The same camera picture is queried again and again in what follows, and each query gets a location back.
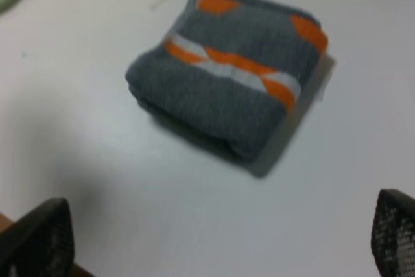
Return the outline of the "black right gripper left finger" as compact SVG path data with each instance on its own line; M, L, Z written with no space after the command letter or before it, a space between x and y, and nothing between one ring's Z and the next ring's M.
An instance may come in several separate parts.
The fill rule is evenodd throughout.
M70 276L74 258L64 198L46 200L1 232L1 276Z

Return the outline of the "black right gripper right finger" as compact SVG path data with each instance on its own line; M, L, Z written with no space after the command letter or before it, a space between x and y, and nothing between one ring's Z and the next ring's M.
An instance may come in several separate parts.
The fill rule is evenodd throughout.
M414 199L397 189L377 198L371 250L381 276L414 277Z

